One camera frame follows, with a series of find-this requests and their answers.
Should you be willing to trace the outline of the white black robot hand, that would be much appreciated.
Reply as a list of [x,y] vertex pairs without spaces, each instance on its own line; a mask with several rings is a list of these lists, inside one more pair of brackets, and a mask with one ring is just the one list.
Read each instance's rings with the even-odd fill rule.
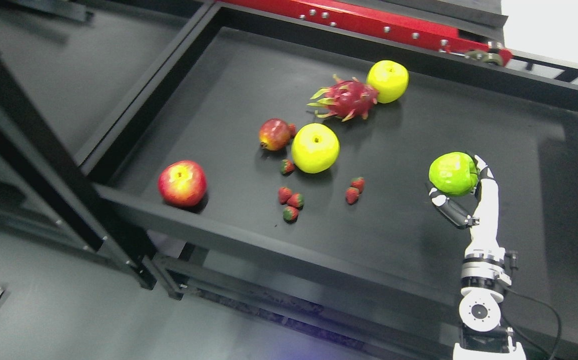
[[458,152],[467,161],[465,170],[451,164],[444,173],[467,174],[474,183],[468,193],[474,194],[477,204],[472,213],[453,200],[453,196],[440,189],[434,180],[427,182],[428,196],[436,210],[460,230],[467,229],[471,237],[464,251],[465,257],[484,256],[503,258],[505,250],[497,242],[499,221],[499,185],[485,160],[473,152]]

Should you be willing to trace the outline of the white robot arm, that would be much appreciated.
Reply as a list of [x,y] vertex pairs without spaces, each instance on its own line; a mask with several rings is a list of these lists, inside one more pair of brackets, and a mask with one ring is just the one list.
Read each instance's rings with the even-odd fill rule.
[[511,325],[503,325],[501,304],[511,278],[506,273],[507,251],[467,249],[462,263],[462,326],[454,344],[454,360],[525,360],[526,352]]

